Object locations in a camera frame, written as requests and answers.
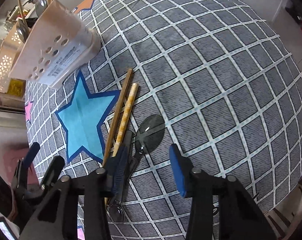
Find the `dark brown wooden chopstick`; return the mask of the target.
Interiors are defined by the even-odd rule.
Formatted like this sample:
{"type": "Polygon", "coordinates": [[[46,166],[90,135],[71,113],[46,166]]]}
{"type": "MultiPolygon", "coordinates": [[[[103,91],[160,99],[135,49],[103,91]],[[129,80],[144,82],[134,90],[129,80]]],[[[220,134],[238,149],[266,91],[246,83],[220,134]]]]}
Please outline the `dark brown wooden chopstick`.
{"type": "Polygon", "coordinates": [[[105,155],[104,155],[103,164],[102,164],[103,166],[106,164],[107,158],[109,157],[109,153],[110,153],[111,145],[112,145],[112,140],[113,140],[114,133],[115,133],[117,123],[118,123],[118,118],[120,116],[120,112],[121,112],[121,109],[122,109],[124,97],[126,96],[127,89],[128,89],[128,86],[129,86],[129,81],[131,79],[132,73],[133,73],[133,69],[129,68],[128,71],[127,71],[127,74],[126,74],[126,78],[124,79],[124,83],[122,85],[120,96],[119,96],[118,101],[116,103],[116,108],[115,108],[115,111],[114,111],[114,117],[112,118],[112,123],[111,123],[111,127],[110,127],[110,130],[109,130],[107,143],[105,145],[105,155]]]}

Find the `yellow patterned chopstick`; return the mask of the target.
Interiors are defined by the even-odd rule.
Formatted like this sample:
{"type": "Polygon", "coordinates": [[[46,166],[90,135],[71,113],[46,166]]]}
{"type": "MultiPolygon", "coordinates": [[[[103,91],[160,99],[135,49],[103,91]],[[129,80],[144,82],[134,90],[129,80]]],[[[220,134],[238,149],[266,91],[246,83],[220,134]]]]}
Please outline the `yellow patterned chopstick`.
{"type": "Polygon", "coordinates": [[[135,97],[136,97],[138,88],[139,88],[139,85],[137,83],[133,83],[131,86],[129,96],[128,96],[126,105],[124,107],[124,112],[123,112],[119,130],[118,130],[118,135],[117,135],[117,139],[116,139],[116,143],[114,146],[114,151],[113,151],[112,157],[116,156],[116,154],[120,148],[120,145],[123,142],[124,135],[125,135],[125,132],[127,129],[129,119],[130,119],[131,111],[132,111],[132,108],[134,105],[134,101],[135,101],[135,97]]]}

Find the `plain bamboo chopstick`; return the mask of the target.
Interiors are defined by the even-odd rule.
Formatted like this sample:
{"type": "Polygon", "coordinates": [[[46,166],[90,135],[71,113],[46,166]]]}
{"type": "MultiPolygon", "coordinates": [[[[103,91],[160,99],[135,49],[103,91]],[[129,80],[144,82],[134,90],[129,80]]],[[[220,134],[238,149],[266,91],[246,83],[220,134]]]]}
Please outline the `plain bamboo chopstick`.
{"type": "Polygon", "coordinates": [[[18,7],[19,7],[19,11],[20,11],[22,22],[23,22],[23,24],[26,26],[26,28],[28,30],[28,25],[27,25],[27,22],[26,22],[26,19],[25,19],[25,16],[24,16],[24,8],[22,6],[21,0],[18,0],[18,7]]]}

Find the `beige perforated storage trolley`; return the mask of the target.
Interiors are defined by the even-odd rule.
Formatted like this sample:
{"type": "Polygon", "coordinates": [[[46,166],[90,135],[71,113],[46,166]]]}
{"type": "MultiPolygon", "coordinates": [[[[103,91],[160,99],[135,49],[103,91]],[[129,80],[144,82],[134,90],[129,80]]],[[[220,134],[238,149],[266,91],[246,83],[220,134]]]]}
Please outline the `beige perforated storage trolley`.
{"type": "Polygon", "coordinates": [[[9,72],[22,48],[22,41],[13,25],[0,47],[0,96],[22,101],[25,81],[9,77],[9,72]]]}

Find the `grey checked tablecloth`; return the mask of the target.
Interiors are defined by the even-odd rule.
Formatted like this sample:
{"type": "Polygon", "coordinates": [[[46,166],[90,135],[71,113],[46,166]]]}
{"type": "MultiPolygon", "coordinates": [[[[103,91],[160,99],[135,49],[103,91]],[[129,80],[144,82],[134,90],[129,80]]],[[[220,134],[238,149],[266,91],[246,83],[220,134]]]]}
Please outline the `grey checked tablecloth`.
{"type": "Polygon", "coordinates": [[[302,178],[302,73],[280,37],[240,0],[93,0],[79,13],[102,36],[85,63],[90,92],[139,85],[128,128],[165,121],[123,196],[113,239],[184,239],[191,200],[176,189],[169,146],[211,175],[234,175],[263,213],[302,178]]]}

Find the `pink plastic utensil holder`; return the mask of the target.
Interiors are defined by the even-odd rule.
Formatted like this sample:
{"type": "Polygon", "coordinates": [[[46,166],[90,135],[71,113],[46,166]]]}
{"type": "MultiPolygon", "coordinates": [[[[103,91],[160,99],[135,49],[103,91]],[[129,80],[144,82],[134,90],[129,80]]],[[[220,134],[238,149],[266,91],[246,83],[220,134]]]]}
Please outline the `pink plastic utensil holder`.
{"type": "Polygon", "coordinates": [[[101,49],[101,38],[58,0],[41,14],[20,48],[9,77],[62,87],[78,67],[101,49]]]}

